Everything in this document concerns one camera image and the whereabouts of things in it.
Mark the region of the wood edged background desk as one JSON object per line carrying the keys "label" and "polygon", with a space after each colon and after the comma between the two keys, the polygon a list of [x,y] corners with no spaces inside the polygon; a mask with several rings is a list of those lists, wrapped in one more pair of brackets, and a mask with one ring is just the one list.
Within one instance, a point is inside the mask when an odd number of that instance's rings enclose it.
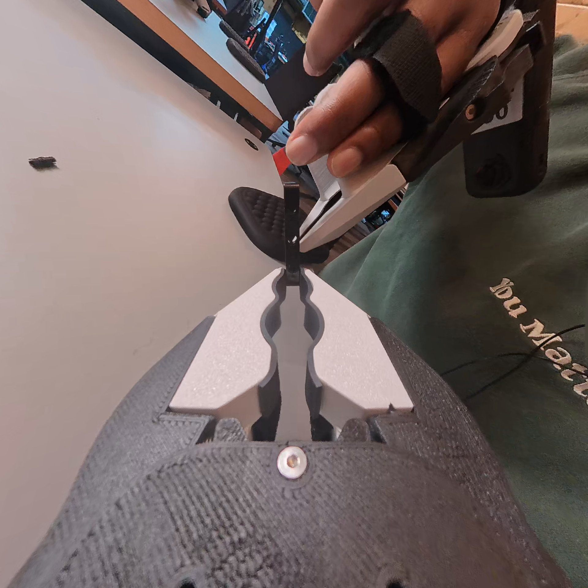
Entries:
{"label": "wood edged background desk", "polygon": [[247,116],[265,137],[283,119],[263,82],[226,46],[219,17],[198,15],[191,1],[85,1],[184,81],[211,92],[231,115]]}

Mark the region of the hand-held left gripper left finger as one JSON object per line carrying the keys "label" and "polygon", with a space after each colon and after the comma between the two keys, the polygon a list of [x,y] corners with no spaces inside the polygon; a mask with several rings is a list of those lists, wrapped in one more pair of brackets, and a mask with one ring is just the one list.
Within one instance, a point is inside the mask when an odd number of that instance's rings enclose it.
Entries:
{"label": "hand-held left gripper left finger", "polygon": [[276,269],[246,290],[204,329],[191,364],[176,389],[169,411],[233,418],[250,433],[281,401],[274,336],[282,325],[285,271]]}

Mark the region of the black lego frame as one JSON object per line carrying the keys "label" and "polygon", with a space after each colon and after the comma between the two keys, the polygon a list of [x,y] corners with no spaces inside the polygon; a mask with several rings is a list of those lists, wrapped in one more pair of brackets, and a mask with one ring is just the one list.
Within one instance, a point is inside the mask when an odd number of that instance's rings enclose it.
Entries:
{"label": "black lego frame", "polygon": [[300,285],[300,191],[295,182],[283,184],[285,276],[288,286]]}

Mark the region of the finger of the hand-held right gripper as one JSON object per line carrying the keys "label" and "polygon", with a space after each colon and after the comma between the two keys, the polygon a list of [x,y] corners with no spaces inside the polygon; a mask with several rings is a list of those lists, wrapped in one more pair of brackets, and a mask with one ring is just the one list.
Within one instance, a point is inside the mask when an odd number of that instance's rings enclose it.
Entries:
{"label": "finger of the hand-held right gripper", "polygon": [[406,185],[393,164],[366,168],[334,181],[302,223],[300,251],[307,253],[338,239]]}
{"label": "finger of the hand-held right gripper", "polygon": [[301,224],[300,232],[314,231],[313,226],[317,224],[322,217],[329,218],[331,216],[329,210],[333,208],[341,198],[339,181],[329,172],[327,168],[327,158],[320,158],[307,164],[307,167],[318,188],[319,199]]}

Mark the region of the person's green hoodie torso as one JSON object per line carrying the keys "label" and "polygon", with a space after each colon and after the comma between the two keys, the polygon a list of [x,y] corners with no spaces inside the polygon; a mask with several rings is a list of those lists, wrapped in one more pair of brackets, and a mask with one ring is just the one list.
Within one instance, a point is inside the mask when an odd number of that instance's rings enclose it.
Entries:
{"label": "person's green hoodie torso", "polygon": [[[382,320],[435,371],[433,339],[471,355],[524,352],[584,323],[559,349],[587,366],[587,45],[554,44],[548,170],[511,198],[467,194],[462,148],[413,183],[393,218],[327,265],[322,279]],[[494,368],[446,377],[464,385]],[[541,543],[587,587],[587,405],[538,362],[469,410]]]}

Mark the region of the black office chair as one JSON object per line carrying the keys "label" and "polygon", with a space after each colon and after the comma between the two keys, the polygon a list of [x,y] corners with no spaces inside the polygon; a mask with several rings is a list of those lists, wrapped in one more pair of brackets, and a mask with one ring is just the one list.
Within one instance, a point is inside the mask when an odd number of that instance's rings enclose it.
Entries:
{"label": "black office chair", "polygon": [[305,48],[301,47],[265,81],[265,87],[283,122],[292,120],[341,72],[340,65],[334,62],[323,75],[308,75],[303,64],[304,55]]}

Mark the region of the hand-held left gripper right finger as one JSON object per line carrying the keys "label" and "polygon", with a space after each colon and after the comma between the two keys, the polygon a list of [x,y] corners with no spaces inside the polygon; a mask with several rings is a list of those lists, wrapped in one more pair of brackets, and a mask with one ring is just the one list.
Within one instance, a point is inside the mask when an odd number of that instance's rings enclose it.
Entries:
{"label": "hand-held left gripper right finger", "polygon": [[311,421],[343,429],[353,418],[410,413],[405,389],[370,316],[312,272],[300,272],[307,352],[305,397]]}

